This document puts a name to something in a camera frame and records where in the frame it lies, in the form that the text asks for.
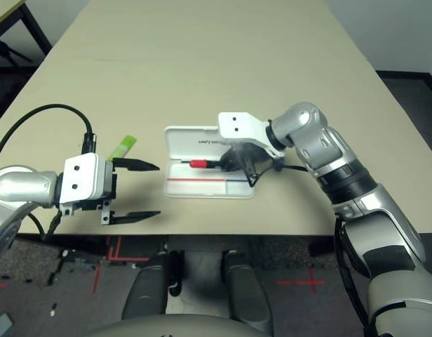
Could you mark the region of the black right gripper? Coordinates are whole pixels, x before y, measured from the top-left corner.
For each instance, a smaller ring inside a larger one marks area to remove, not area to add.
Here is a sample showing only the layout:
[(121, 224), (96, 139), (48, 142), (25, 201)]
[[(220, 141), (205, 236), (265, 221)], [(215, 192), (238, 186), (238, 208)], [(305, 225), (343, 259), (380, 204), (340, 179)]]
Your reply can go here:
[(223, 172), (242, 170), (249, 185), (256, 185), (272, 169), (272, 157), (265, 149), (252, 143), (236, 143), (224, 153), (224, 161), (228, 162), (220, 162)]

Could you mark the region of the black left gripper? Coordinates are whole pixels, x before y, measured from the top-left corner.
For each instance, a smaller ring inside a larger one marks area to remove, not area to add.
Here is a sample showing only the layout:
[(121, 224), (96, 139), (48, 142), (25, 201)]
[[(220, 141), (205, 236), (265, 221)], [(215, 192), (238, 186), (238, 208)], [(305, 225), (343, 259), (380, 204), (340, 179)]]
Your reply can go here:
[[(158, 166), (140, 159), (113, 158), (112, 163), (114, 168), (124, 168), (128, 171), (159, 170)], [(117, 175), (115, 173), (110, 173), (110, 175), (104, 179), (104, 188), (100, 194), (95, 197), (91, 197), (90, 199), (84, 199), (74, 203), (74, 208), (81, 209), (82, 211), (101, 210), (102, 225), (137, 223), (153, 216), (157, 216), (161, 213), (160, 211), (136, 211), (127, 213), (124, 216), (115, 216), (114, 211), (111, 210), (110, 201), (116, 198), (116, 179)]]

